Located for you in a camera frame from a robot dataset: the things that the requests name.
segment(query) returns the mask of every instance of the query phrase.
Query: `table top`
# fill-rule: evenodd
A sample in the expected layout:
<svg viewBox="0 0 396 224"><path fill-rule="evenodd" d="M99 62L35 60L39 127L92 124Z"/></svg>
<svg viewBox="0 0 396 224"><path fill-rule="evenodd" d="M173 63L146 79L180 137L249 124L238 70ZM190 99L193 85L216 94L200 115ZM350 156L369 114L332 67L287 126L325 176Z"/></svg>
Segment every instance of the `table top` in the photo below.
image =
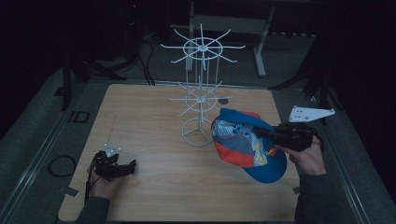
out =
<svg viewBox="0 0 396 224"><path fill-rule="evenodd" d="M218 88L215 101L204 113L212 121L217 108L254 111L271 125L280 123L271 92ZM242 168L222 161L213 145L195 147L181 136L183 124L198 117L188 110L181 86L110 85L83 149L70 188L77 198L65 197L59 219L77 219L84 204L87 168L104 144L120 147L119 164L137 160L134 175L125 178L110 205L114 221L291 221L299 186L294 164L284 176L263 184ZM203 129L210 132L210 126ZM192 135L199 140L200 134Z"/></svg>

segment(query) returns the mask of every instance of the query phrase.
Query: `colorful cap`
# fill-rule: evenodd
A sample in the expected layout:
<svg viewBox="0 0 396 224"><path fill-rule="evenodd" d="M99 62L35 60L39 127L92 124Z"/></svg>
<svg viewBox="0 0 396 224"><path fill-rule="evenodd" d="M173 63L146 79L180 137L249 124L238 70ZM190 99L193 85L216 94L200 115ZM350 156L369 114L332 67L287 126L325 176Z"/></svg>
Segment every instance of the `colorful cap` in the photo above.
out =
<svg viewBox="0 0 396 224"><path fill-rule="evenodd" d="M274 148L274 141L257 137L253 128L275 129L254 112L222 108L212 123L215 147L222 160L242 167L262 183L273 183L285 174L286 155Z"/></svg>

